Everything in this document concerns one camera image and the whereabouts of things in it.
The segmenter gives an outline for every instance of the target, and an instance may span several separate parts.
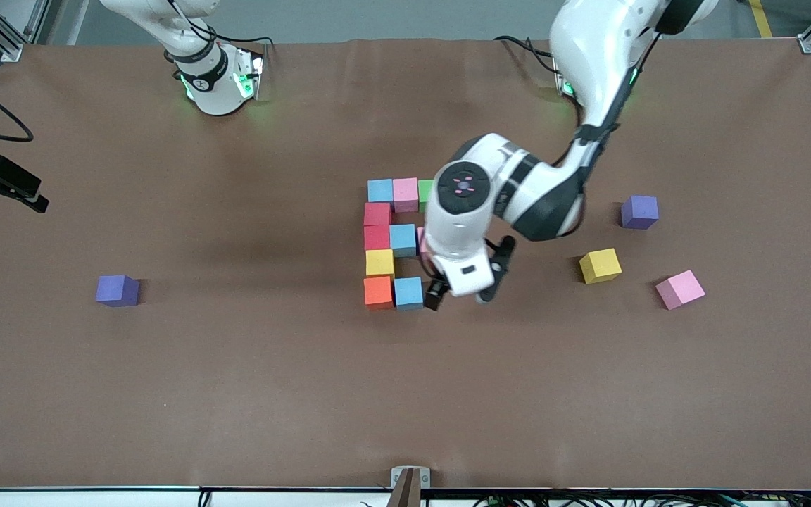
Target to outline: light blue cube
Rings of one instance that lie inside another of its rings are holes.
[[[390,248],[393,257],[415,257],[418,241],[415,240],[415,224],[390,225]]]
[[[421,288],[421,277],[393,280],[393,295],[396,297],[396,309],[400,311],[425,307],[425,291]]]
[[[139,282],[122,274],[100,276],[96,302],[112,308],[134,307],[139,302]]]
[[[393,179],[369,180],[367,182],[367,202],[393,204]]]

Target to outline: toy block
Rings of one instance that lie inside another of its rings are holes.
[[[580,270],[584,274],[584,283],[590,285],[614,279],[621,274],[622,266],[618,263],[615,248],[609,248],[590,251],[580,260]]]
[[[389,276],[366,278],[364,285],[367,309],[393,308],[393,280]]]
[[[428,199],[431,199],[431,190],[434,189],[434,180],[418,180],[418,211],[424,213],[427,209]]]
[[[393,280],[393,295],[396,296],[396,309],[400,311],[425,307],[425,290],[421,287],[421,277]]]
[[[393,212],[418,211],[418,178],[402,177],[393,180]]]
[[[417,256],[415,224],[390,225],[390,248],[393,250],[393,257]]]
[[[387,250],[390,247],[389,225],[369,225],[364,227],[365,250]]]
[[[656,291],[659,291],[659,295],[665,301],[665,308],[668,309],[678,308],[705,296],[705,291],[692,270],[686,270],[665,280],[656,286]]]
[[[367,250],[365,251],[365,276],[393,276],[393,251]]]
[[[135,307],[139,301],[139,282],[122,274],[99,277],[96,302],[106,307]]]
[[[431,258],[431,251],[429,251],[427,249],[427,242],[425,241],[425,228],[424,227],[419,227],[418,228],[417,240],[418,240],[418,254],[419,254],[419,256],[421,256],[424,259],[430,259]]]
[[[393,212],[389,203],[386,202],[366,202],[365,219],[363,224],[368,225],[390,225],[393,222]]]
[[[393,180],[369,180],[367,183],[367,202],[393,204]]]
[[[631,196],[622,204],[622,227],[649,229],[659,220],[659,203],[654,196]]]

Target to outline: green cube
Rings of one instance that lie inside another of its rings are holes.
[[[418,180],[418,211],[424,213],[427,200],[431,198],[434,189],[434,180]]]

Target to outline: floor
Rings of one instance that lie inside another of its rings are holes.
[[[275,42],[348,39],[492,39],[498,35],[545,39],[558,3],[525,0],[521,8],[497,0],[225,0],[210,18],[224,35],[270,35]],[[764,13],[767,26],[757,19]],[[99,0],[65,0],[49,42],[154,44],[148,33],[105,9]],[[711,16],[680,37],[694,39],[795,36],[811,23],[811,0],[720,0]]]

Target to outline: yellow floor stripe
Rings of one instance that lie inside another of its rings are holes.
[[[759,36],[763,39],[772,38],[772,29],[769,27],[769,20],[765,17],[765,9],[762,8],[762,0],[750,0],[750,9],[753,10],[753,17],[756,18],[756,26],[759,27]]]

